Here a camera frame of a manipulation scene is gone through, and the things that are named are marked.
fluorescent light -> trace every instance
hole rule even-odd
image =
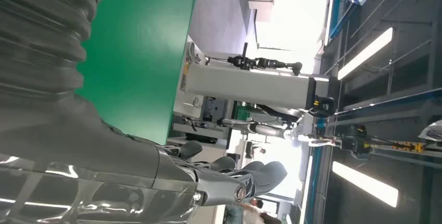
[[[312,162],[313,156],[310,156],[309,165],[307,166],[307,177],[305,179],[304,197],[302,198],[301,217],[299,218],[299,224],[304,224],[305,221],[305,210],[307,209],[307,199],[309,198],[310,175],[312,174]]]
[[[10,200],[10,199],[3,199],[3,198],[0,198],[0,202],[15,203],[15,200]]]
[[[347,181],[358,186],[365,192],[387,203],[392,207],[396,207],[398,203],[399,191],[392,186],[364,175],[354,169],[351,169],[336,161],[333,162],[333,172]]]
[[[346,75],[352,72],[353,69],[355,69],[363,62],[365,62],[367,59],[369,59],[371,56],[373,56],[381,48],[383,48],[385,45],[391,42],[392,38],[393,38],[393,28],[389,28],[339,71],[338,80],[344,78]]]
[[[328,44],[328,37],[330,34],[330,24],[332,23],[332,12],[333,12],[333,0],[330,0],[330,4],[328,5],[328,14],[327,14],[327,24],[325,28],[325,38],[324,38],[324,46]]]

